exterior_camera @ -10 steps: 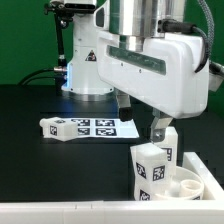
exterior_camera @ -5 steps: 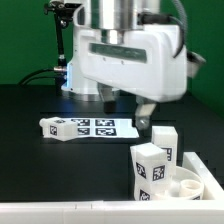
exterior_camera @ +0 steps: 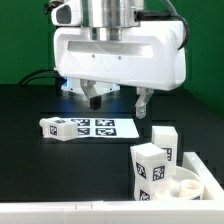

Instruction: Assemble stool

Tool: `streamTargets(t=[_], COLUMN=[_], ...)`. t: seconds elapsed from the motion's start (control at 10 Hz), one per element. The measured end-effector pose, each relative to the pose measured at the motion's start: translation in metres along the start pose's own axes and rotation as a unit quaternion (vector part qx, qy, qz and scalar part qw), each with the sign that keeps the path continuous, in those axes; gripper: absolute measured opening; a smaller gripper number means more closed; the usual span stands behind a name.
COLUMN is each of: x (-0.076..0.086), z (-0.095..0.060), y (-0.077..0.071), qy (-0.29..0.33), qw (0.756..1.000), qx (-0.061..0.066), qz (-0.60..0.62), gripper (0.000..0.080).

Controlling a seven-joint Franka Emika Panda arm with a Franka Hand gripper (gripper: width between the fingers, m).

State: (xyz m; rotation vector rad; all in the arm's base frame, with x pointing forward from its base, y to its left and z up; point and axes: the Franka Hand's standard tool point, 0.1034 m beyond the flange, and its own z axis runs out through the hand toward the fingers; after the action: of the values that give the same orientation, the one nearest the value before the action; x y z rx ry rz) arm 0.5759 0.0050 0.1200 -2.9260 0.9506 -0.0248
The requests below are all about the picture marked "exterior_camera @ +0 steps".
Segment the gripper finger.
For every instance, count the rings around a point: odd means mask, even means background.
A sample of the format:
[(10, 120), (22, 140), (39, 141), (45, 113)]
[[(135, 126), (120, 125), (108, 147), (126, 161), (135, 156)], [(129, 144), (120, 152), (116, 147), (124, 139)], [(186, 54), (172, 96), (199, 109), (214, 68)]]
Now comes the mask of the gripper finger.
[(101, 108), (101, 96), (97, 94), (95, 84), (96, 82), (92, 80), (80, 80), (80, 86), (87, 98), (88, 107), (98, 110)]
[(146, 116), (147, 104), (151, 99), (153, 93), (154, 90), (150, 88), (143, 88), (143, 87), (137, 88), (137, 95), (139, 96), (135, 104), (135, 114), (137, 118), (142, 119)]

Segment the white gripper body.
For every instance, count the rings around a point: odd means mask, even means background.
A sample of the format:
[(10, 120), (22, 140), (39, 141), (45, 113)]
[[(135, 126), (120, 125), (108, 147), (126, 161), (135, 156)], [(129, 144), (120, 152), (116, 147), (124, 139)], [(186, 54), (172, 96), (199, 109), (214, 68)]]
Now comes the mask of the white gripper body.
[(56, 68), (64, 77), (169, 91), (186, 78), (183, 33), (179, 21), (150, 21), (124, 28), (119, 41), (96, 41), (88, 28), (61, 27)]

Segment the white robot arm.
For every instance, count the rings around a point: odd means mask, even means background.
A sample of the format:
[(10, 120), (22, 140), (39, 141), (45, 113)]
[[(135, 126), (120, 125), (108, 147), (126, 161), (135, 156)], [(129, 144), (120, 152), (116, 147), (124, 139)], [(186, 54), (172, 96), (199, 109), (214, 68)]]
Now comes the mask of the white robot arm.
[(101, 107), (97, 82), (134, 86), (136, 116), (156, 90), (186, 78), (186, 20), (169, 0), (165, 11), (146, 11), (144, 0), (62, 0), (51, 12), (58, 73), (75, 78), (92, 109)]

